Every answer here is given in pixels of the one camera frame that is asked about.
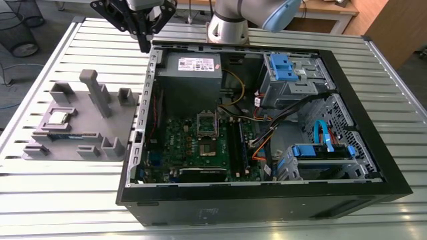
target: gray carpet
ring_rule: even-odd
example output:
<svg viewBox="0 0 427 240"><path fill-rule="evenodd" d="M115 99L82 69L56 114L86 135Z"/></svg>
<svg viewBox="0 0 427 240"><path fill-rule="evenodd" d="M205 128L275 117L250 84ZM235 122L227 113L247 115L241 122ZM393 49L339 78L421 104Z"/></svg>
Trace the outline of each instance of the gray carpet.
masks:
<svg viewBox="0 0 427 240"><path fill-rule="evenodd" d="M15 58L0 46L0 63L4 67L15 64L46 64L54 49L66 33L70 23L75 16L86 16L101 18L99 14L91 9L89 4L67 3L66 11L58 11L52 1L38 1L42 14L46 19L46 24L32 28L31 31L39 43L39 52L26 58ZM7 4L0 2L0 12L11 11ZM210 21L209 15L202 15L197 11L193 12L197 16L194 24L205 24ZM177 16L171 19L174 23L185 23L187 20L189 11L178 10ZM16 107L2 109L3 107L15 105L23 100L28 89L39 75L42 68L39 66L20 66L6 71L6 81L14 79L14 86L6 87L0 84L0 128L4 128L16 111ZM405 66L399 69L399 74L414 91L418 99L425 107L427 107L427 60L418 59L417 55L411 57Z"/></svg>

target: aluminum table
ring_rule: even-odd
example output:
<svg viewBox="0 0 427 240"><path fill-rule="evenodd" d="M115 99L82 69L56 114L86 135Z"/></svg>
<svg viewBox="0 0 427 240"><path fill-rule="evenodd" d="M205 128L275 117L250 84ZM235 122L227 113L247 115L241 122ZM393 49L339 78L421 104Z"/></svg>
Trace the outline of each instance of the aluminum table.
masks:
<svg viewBox="0 0 427 240"><path fill-rule="evenodd" d="M122 162L22 159L55 82L87 90L79 74L82 69L95 69L110 91L131 88L141 93L143 89L149 54L141 53L137 41L105 19L78 20L0 136L0 238L426 239L427 113L375 45L358 36L250 30L254 45L334 52L414 191L395 202L331 220L143 227L127 209L117 206ZM157 39L205 42L206 27L170 23Z"/></svg>

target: yellow wire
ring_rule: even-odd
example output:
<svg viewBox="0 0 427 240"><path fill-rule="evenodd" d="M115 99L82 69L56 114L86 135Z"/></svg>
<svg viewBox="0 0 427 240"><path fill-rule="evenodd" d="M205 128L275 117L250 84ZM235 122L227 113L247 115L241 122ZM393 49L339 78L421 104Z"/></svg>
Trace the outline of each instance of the yellow wire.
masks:
<svg viewBox="0 0 427 240"><path fill-rule="evenodd" d="M246 95L246 84L243 83L241 77L238 77L238 75L235 73L233 73L230 70L227 69L223 69L223 71L226 71L227 73L230 73L235 79L238 79L238 81L241 82L241 85L242 85L242 94L241 94L241 97L238 98L237 101L231 102L231 103L226 103L226 104L221 104L219 106L222 107L226 107L226 106L231 106L234 104L237 104L242 99L243 99L243 96Z"/></svg>

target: blue plastic latch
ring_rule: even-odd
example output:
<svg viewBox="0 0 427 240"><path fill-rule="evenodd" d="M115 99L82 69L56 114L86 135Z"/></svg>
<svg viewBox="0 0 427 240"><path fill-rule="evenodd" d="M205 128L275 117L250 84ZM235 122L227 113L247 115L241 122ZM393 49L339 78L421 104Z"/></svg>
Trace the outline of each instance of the blue plastic latch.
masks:
<svg viewBox="0 0 427 240"><path fill-rule="evenodd" d="M355 156L357 156L357 150L355 150L355 147L350 145L350 146L347 147L347 149L349 149L349 153L350 153L350 155L351 155L353 157L355 157Z"/></svg>
<svg viewBox="0 0 427 240"><path fill-rule="evenodd" d="M294 63L290 61L286 54L271 54L270 63L275 72L275 79L278 81L297 82L299 80L299 76L294 73Z"/></svg>
<svg viewBox="0 0 427 240"><path fill-rule="evenodd" d="M311 145L299 145L297 147L299 149L302 157L315 157L317 156L317 152L315 152L314 146L311 146Z"/></svg>
<svg viewBox="0 0 427 240"><path fill-rule="evenodd" d="M281 162L279 162L279 164L278 164L277 169L281 169L281 167L283 166L283 164L286 164L286 159L285 159L285 158L282 158L282 160L281 160Z"/></svg>
<svg viewBox="0 0 427 240"><path fill-rule="evenodd" d="M301 150L297 146L293 147L294 156L298 157L301 155Z"/></svg>

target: power supply label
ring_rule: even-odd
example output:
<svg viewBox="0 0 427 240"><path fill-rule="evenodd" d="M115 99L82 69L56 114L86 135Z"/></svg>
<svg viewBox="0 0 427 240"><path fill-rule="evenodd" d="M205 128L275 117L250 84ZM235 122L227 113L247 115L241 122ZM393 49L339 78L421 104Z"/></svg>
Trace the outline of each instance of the power supply label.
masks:
<svg viewBox="0 0 427 240"><path fill-rule="evenodd" d="M214 72L214 58L182 57L178 63L178 71Z"/></svg>

